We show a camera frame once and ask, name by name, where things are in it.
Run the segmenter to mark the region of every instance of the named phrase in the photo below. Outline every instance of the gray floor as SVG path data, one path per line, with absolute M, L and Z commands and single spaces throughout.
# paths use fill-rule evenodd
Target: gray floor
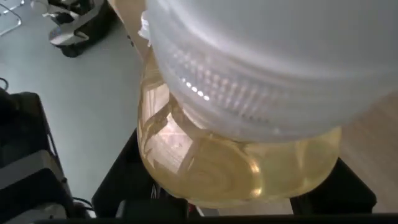
M 11 93 L 40 95 L 71 190 L 89 199 L 136 127 L 141 62 L 121 23 L 66 58 L 47 40 L 50 19 L 28 4 L 16 12 L 23 25 L 0 37 L 0 77 Z

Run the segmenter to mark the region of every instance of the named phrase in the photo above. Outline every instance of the white plastic lid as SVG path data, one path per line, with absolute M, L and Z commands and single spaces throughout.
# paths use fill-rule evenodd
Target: white plastic lid
M 398 83 L 398 1 L 147 0 L 170 91 L 233 139 L 305 138 Z

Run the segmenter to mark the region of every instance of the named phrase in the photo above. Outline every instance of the metal frame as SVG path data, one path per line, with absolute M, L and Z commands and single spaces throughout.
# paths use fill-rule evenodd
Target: metal frame
M 21 2 L 18 5 L 16 5 L 16 6 L 5 7 L 7 10 L 3 11 L 2 14 L 7 14 L 9 11 L 12 11 L 12 10 L 14 10 L 14 9 L 16 9 L 18 7 L 21 7 L 24 4 L 25 4 L 25 0 L 21 0 Z
M 16 14 L 16 13 L 13 11 L 13 9 L 15 9 L 15 8 L 17 8 L 17 7 L 19 7 L 19 6 L 22 6 L 23 4 L 25 4 L 25 1 L 21 1 L 21 3 L 20 3 L 18 6 L 13 6 L 13 7 L 11 7 L 11 8 L 8 8 L 7 6 L 5 6 L 5 5 L 3 5 L 2 3 L 0 3 L 0 6 L 3 7 L 3 8 L 5 8 L 5 11 L 0 12 L 0 18 L 1 18 L 1 16 L 3 16 L 3 15 L 5 15 L 5 14 L 7 14 L 7 13 L 10 12 L 10 13 L 13 14 L 14 16 L 16 16 L 17 19 L 18 19 L 16 25 L 14 25 L 14 26 L 12 26 L 12 27 L 10 27 L 10 28 L 4 30 L 4 31 L 1 31 L 1 32 L 0 32 L 0 37 L 3 36 L 4 34 L 7 34 L 8 32 L 10 32 L 10 31 L 12 31 L 12 30 L 14 30 L 14 29 L 16 29 L 16 28 L 18 28 L 19 26 L 22 25 L 22 19 L 21 19 L 21 17 L 20 17 L 18 14 Z

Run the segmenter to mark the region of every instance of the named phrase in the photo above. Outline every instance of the black cable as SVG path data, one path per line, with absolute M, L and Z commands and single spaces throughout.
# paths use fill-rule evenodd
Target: black cable
M 7 90 L 8 90 L 8 86 L 9 86 L 9 85 L 8 85 L 8 81 L 7 81 L 5 78 L 1 78 L 1 77 L 0 77 L 0 80 L 3 81 L 4 84 L 6 85 L 6 86 L 5 86 L 4 88 L 2 88 L 2 89 L 7 91 Z
M 91 202 L 87 201 L 86 199 L 78 198 L 78 197 L 74 197 L 73 199 L 74 199 L 74 200 L 77 200 L 77 201 L 84 202 L 84 203 L 86 203 L 87 205 L 89 205 L 91 208 L 93 208 L 93 204 L 91 204 Z

